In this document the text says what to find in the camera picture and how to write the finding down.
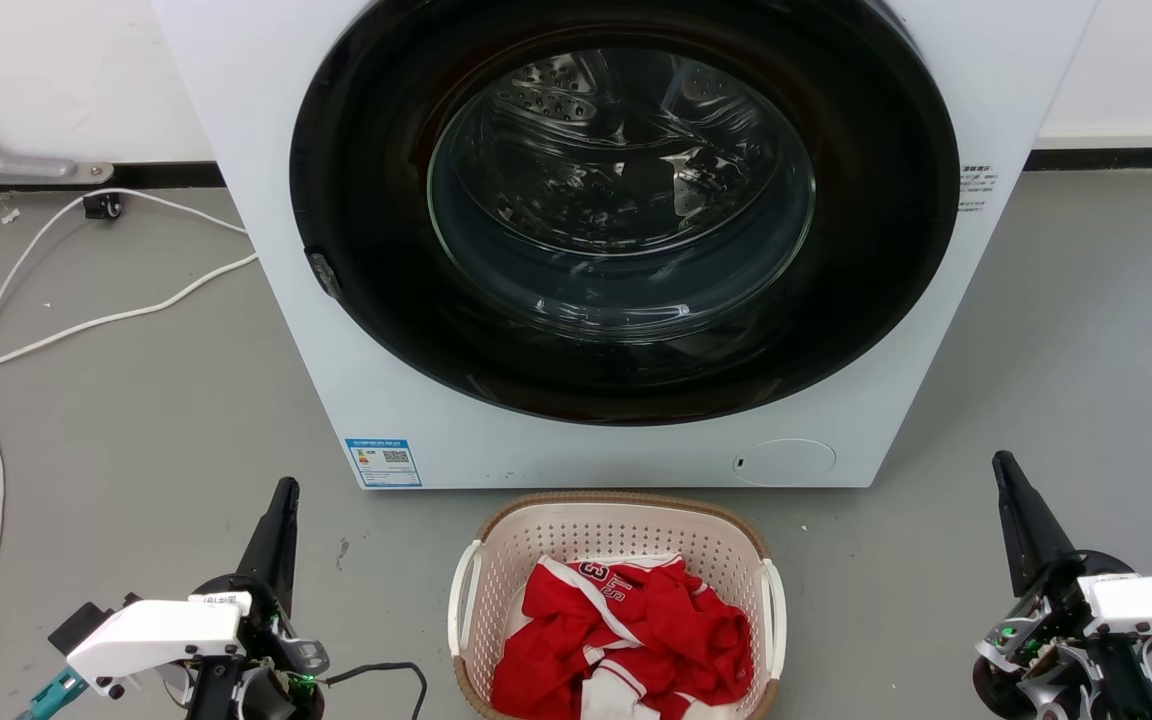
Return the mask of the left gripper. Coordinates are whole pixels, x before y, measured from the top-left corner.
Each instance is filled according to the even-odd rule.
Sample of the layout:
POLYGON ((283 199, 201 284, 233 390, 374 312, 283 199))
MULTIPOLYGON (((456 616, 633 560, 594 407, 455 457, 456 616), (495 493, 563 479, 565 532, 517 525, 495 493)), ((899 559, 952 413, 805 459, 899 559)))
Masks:
POLYGON ((300 538, 300 483, 280 478, 237 574, 200 585, 192 601, 238 606, 236 639, 217 653, 189 651, 187 719, 321 719, 317 676, 329 667, 319 641, 291 628, 300 538))

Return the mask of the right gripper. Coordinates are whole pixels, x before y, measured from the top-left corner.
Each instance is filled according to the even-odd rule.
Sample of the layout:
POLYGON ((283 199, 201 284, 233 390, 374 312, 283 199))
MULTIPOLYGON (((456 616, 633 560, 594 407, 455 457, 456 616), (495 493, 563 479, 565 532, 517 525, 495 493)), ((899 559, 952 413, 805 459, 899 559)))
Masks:
POLYGON ((1010 614, 977 646, 975 694, 1001 719, 1152 719, 1152 630, 1097 621, 1085 591, 1134 579, 1128 564, 1076 552, 1010 450, 992 457, 1011 594, 1010 614))

